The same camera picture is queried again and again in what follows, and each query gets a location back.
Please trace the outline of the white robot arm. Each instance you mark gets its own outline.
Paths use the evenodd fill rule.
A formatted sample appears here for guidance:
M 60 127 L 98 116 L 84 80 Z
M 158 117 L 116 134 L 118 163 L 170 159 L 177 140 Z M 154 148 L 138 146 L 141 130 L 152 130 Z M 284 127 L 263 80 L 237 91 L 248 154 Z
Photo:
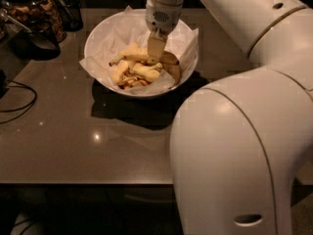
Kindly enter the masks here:
M 312 156 L 312 11 L 299 0 L 201 0 L 252 69 L 211 82 L 170 135 L 184 235 L 291 235 L 291 188 Z M 148 0 L 177 21 L 183 0 Z

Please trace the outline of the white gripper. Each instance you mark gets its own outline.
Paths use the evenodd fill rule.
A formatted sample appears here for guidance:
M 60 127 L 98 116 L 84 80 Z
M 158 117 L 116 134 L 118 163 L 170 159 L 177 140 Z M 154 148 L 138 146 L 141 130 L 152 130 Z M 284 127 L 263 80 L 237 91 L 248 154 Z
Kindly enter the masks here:
M 147 0 L 146 23 L 151 32 L 148 39 L 148 63 L 159 62 L 166 45 L 167 36 L 178 25 L 182 3 L 165 3 L 160 0 Z

